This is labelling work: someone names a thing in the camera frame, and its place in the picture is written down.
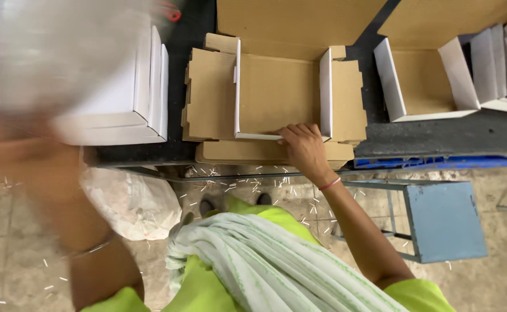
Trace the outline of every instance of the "yellow sleeve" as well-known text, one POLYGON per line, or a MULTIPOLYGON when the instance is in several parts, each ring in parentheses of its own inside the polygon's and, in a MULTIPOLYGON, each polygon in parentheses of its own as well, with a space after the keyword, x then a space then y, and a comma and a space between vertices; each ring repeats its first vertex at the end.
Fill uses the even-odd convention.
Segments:
POLYGON ((410 312, 455 312, 440 288, 428 280, 403 280, 386 287, 384 292, 410 312))
POLYGON ((82 312, 151 312, 140 300, 136 290, 125 287, 106 301, 84 308, 82 312))

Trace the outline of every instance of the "hand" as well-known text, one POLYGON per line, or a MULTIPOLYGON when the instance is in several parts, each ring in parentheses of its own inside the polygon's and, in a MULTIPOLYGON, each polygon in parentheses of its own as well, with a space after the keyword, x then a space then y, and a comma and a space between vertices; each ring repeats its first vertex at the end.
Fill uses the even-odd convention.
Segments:
POLYGON ((79 148, 55 141, 47 117, 2 121, 1 176, 22 182, 28 196, 39 204, 56 205, 80 195, 79 148), (13 127, 21 124, 23 129, 13 127))
POLYGON ((278 144, 286 145, 290 164, 318 188, 338 179, 338 174, 326 161, 323 139, 316 124, 289 124, 277 133, 283 137, 278 144))

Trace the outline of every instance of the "shoe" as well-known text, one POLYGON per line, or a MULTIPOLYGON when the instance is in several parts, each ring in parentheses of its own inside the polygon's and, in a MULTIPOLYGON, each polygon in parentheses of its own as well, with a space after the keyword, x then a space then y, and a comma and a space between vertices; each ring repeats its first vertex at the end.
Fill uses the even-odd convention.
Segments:
POLYGON ((200 215, 203 217, 209 211, 215 210, 215 205, 207 199, 202 199, 200 202, 200 215))
POLYGON ((271 195, 267 193, 263 193, 259 195, 259 198, 257 198, 257 204, 258 205, 272 205, 273 200, 271 198, 271 195))

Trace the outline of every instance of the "pink string bracelet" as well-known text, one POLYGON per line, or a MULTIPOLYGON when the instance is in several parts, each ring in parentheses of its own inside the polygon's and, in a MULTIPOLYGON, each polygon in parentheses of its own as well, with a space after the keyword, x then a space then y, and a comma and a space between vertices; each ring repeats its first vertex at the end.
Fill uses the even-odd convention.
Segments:
POLYGON ((329 185, 327 185, 326 187, 319 188, 319 190, 324 190, 324 189, 327 189, 327 188, 329 188, 329 187, 333 186, 334 184, 338 183, 339 181, 341 181, 341 178, 336 179, 336 181, 334 181, 334 182, 330 183, 330 184, 329 184, 329 185))

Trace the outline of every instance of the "neon yellow shirt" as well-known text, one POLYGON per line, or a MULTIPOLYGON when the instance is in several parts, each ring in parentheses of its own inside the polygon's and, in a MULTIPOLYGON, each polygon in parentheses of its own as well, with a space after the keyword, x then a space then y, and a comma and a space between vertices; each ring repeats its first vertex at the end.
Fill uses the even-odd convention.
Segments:
MULTIPOLYGON (((252 206, 235 197, 229 197, 229 212, 257 214, 294 235, 313 244, 321 245, 311 232, 285 209, 275 206, 252 206)), ((385 290, 390 297, 411 312, 455 311, 446 301, 438 286, 428 280, 404 280, 388 286, 385 290)), ((149 311, 140 301, 136 292, 125 287, 112 298, 83 309, 83 312, 130 312, 149 311)), ((182 287, 163 312, 242 312, 243 309, 230 296, 218 280, 211 267, 199 257, 188 257, 182 287)))

